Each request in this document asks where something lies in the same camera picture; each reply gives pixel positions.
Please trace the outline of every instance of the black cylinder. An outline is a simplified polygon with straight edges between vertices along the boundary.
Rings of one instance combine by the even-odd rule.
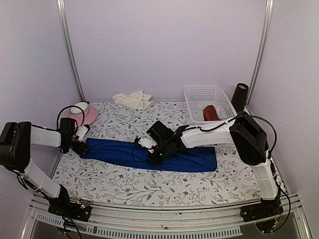
[[[238,83],[231,99],[231,104],[235,108],[236,112],[241,112],[244,110],[247,100],[249,87],[244,83]]]

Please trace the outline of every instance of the white cup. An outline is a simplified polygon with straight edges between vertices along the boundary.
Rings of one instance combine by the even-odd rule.
[[[86,102],[79,102],[79,103],[75,104],[75,106],[80,107],[84,111],[84,115],[86,115],[87,111],[89,110],[89,105]],[[71,113],[75,117],[82,117],[83,116],[82,111],[76,107],[71,108]]]

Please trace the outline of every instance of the blue cloth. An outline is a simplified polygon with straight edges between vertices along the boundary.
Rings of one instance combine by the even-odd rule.
[[[176,171],[176,172],[210,172],[217,168],[216,153],[214,147],[196,147],[183,151],[178,155],[171,155],[172,162],[169,158],[165,158],[160,167],[156,167],[145,161],[148,151],[145,148],[136,147],[133,151],[135,162],[132,159],[132,149],[134,143],[122,142],[106,139],[88,138],[86,141],[90,145],[90,150],[83,158],[97,159],[106,163],[117,164],[126,167],[160,170],[160,171]]]

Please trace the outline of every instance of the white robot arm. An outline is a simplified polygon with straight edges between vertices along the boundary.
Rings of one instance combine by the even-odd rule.
[[[153,140],[137,138],[135,143],[149,150],[147,160],[156,166],[160,166],[164,158],[175,151],[219,143],[235,144],[240,159],[253,170],[262,197],[260,204],[243,207],[241,215],[245,221],[257,220],[280,214],[283,208],[271,157],[272,149],[268,149],[265,131],[253,118],[262,119],[241,112],[222,124],[185,125],[175,132],[157,121],[147,131]]]
[[[89,145],[82,139],[88,130],[88,125],[76,129],[75,120],[70,118],[62,118],[57,130],[31,125],[30,122],[8,122],[0,135],[0,164],[14,172],[26,189],[25,184],[41,192],[50,203],[50,213],[88,221],[91,208],[70,202],[67,190],[52,181],[30,157],[31,144],[59,147],[62,153],[72,149],[85,155]]]

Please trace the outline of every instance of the red object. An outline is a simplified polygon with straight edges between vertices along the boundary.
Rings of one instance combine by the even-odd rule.
[[[205,121],[219,120],[214,106],[207,106],[204,109],[204,119]]]

